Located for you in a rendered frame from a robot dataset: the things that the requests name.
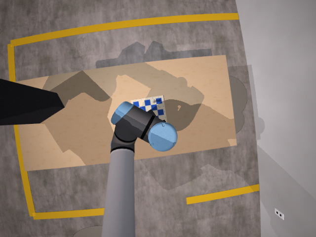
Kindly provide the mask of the blue and white checkered chessboard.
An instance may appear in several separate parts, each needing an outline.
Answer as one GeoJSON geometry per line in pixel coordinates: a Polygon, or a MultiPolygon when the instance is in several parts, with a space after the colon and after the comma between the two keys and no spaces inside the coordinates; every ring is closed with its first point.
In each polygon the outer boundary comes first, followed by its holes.
{"type": "Polygon", "coordinates": [[[134,104],[146,112],[152,110],[159,119],[167,122],[163,95],[131,100],[131,104],[134,104]],[[153,99],[156,101],[155,103],[152,103],[153,99]],[[161,107],[159,108],[158,105],[161,105],[161,107]]]}

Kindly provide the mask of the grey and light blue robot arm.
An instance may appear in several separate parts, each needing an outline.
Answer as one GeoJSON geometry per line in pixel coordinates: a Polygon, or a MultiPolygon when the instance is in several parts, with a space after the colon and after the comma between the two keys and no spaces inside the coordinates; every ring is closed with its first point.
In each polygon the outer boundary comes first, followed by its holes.
{"type": "Polygon", "coordinates": [[[110,165],[106,189],[101,237],[135,237],[134,156],[138,138],[155,150],[165,152],[177,142],[173,125],[127,101],[111,118],[115,126],[111,141],[110,165]]]}

